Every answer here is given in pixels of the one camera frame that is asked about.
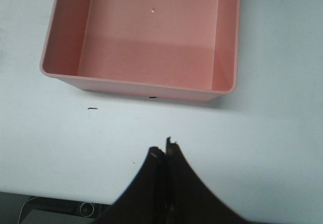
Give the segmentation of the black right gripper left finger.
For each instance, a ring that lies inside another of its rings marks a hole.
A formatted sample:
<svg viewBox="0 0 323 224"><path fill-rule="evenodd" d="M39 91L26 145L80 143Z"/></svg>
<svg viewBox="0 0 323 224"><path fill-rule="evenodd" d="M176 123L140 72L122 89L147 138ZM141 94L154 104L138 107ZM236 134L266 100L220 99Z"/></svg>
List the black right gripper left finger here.
<svg viewBox="0 0 323 224"><path fill-rule="evenodd" d="M137 175L123 194L94 223L165 223L165 154L148 150Z"/></svg>

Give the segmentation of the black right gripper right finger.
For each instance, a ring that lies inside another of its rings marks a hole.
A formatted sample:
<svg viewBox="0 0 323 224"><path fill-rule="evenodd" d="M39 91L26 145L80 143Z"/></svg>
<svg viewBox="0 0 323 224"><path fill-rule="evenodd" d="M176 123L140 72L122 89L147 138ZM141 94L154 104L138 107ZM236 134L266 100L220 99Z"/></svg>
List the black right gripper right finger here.
<svg viewBox="0 0 323 224"><path fill-rule="evenodd" d="M248 223L204 184L180 146L166 139L170 181L170 223Z"/></svg>

